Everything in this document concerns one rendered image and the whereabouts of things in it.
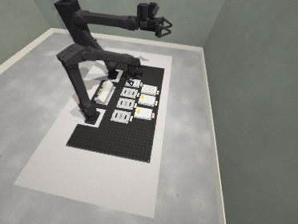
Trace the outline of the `white operator panel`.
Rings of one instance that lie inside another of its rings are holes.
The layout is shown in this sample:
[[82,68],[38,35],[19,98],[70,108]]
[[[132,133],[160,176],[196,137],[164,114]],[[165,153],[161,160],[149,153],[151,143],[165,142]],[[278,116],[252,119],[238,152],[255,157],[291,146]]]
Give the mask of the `white operator panel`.
[[100,87],[99,92],[95,96],[95,101],[98,104],[107,105],[108,102],[111,99],[112,94],[115,91],[114,85],[108,80],[103,83],[103,85]]

